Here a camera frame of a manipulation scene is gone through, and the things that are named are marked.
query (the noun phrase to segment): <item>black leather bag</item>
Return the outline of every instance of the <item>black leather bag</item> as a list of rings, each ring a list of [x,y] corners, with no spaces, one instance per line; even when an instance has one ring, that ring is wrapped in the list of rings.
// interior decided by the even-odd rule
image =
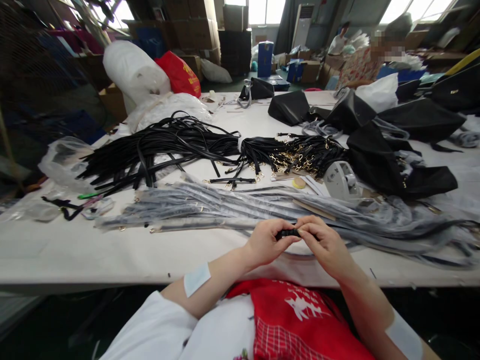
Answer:
[[[424,143],[438,143],[447,139],[465,122],[465,118],[451,112],[428,98],[422,98],[393,107],[378,117],[410,133],[410,139]]]
[[[274,96],[268,107],[268,115],[289,126],[311,121],[310,105],[301,90]]]
[[[268,83],[268,82],[266,82],[262,79],[259,79],[257,77],[252,77],[251,78],[250,92],[251,92],[251,99],[252,100],[269,99],[269,98],[273,98],[275,96],[274,86],[271,83]],[[249,97],[246,94],[245,85],[241,89],[241,93],[240,93],[239,97],[242,100],[248,100],[249,99]]]
[[[355,91],[350,90],[337,101],[325,123],[343,130],[345,134],[351,134],[368,124],[375,116],[375,110],[359,98]]]
[[[349,163],[355,174],[386,195],[406,200],[427,198],[458,187],[446,166],[416,167],[403,178],[395,151],[413,151],[407,141],[386,140],[380,130],[368,123],[348,138]]]
[[[453,112],[480,107],[480,63],[436,82],[429,96]]]

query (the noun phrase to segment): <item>hand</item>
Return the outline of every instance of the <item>hand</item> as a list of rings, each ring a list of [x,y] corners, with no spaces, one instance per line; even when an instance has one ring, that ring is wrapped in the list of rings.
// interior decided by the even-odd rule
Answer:
[[[340,284],[355,281],[363,274],[340,235],[321,218],[313,215],[299,218],[295,227],[322,268]]]
[[[260,265],[270,264],[290,245],[302,240],[296,236],[286,236],[278,241],[275,239],[275,235],[280,231],[291,229],[295,229],[295,226],[282,219],[259,222],[242,248],[248,267],[252,270]]]

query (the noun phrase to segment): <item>window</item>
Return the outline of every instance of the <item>window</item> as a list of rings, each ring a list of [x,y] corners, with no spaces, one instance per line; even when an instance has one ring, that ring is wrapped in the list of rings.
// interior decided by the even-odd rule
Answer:
[[[109,8],[112,8],[114,3],[114,1],[111,1],[110,3],[107,2],[106,4]],[[71,9],[71,11],[74,15],[80,18],[80,14],[75,9]],[[107,21],[107,17],[102,12],[100,6],[92,5],[91,13],[98,21],[102,23],[105,23]],[[118,4],[115,12],[113,13],[113,22],[109,21],[109,25],[114,29],[128,29],[127,24],[122,22],[122,20],[134,20],[134,16],[130,11],[129,5],[124,0],[120,0],[120,3]]]
[[[391,0],[380,24],[389,24],[405,12],[411,14],[412,21],[436,21],[456,0]]]
[[[249,25],[280,24],[285,0],[225,0],[227,5],[248,5]]]

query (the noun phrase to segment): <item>red apron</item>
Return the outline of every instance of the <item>red apron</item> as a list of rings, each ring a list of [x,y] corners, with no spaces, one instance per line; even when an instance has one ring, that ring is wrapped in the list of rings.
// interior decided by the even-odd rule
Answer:
[[[285,281],[258,279],[241,282],[227,298],[248,293],[255,308],[254,360],[374,359],[327,296]]]

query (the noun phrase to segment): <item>air conditioner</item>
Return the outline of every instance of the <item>air conditioner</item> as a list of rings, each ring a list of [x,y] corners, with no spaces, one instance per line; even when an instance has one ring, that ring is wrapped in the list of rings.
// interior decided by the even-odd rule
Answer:
[[[314,5],[300,4],[296,14],[295,30],[293,32],[292,49],[298,45],[305,45],[312,22]]]

